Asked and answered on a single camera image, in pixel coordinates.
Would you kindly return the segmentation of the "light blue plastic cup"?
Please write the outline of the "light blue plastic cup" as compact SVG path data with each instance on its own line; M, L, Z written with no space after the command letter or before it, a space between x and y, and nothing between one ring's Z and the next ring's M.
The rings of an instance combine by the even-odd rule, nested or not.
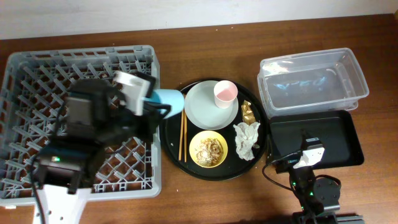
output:
M170 111L164 117L167 119L183 111L185 98L178 90L156 89L152 92L149 101L162 105L170 105Z

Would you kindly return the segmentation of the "white napkin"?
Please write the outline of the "white napkin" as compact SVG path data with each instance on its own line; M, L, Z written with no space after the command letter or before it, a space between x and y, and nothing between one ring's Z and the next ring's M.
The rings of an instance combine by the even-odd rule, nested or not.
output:
M240 159L244 159L246 161L254 159L252 147L257 142L259 136L258 129L260 125L261 124L258 122L254 122L250 125L244 122L233 125L233 128L236 131L236 152Z

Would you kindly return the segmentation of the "gold foil wrapper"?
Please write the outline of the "gold foil wrapper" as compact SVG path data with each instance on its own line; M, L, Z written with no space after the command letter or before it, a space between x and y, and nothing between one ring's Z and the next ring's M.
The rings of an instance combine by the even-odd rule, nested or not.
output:
M251 125L256 121L255 115L253 110L251 109L251 103L244 100L243 104L241 105L241 112L243 117L243 122L247 125Z

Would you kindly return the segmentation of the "pink plastic cup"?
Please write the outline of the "pink plastic cup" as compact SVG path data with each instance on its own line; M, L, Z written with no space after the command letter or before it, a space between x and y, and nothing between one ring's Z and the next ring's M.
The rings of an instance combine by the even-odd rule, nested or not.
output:
M238 95L237 86L228 80L219 81L213 89L215 104L221 109L226 109L233 104Z

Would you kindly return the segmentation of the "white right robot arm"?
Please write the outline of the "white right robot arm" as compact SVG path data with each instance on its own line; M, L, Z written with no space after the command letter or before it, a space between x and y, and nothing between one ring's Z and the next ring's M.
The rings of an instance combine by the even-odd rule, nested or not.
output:
M264 177L273 184L294 193L302 211L293 214L294 223L337 223L335 212L340 209L341 181L330 175L315 175L312 166L319 163L325 152L319 138L301 130L299 150L275 159L262 168ZM280 163L289 173L289 186L266 175L265 169Z

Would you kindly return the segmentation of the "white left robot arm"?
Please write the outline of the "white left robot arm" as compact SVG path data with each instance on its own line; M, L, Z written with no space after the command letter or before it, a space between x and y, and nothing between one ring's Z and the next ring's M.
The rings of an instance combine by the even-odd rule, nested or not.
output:
M102 79L80 79L71 85L49 139L30 165L35 198L34 223L78 223L90 198L105 149L131 137L153 142L171 105L152 100L155 77L117 72L122 90Z

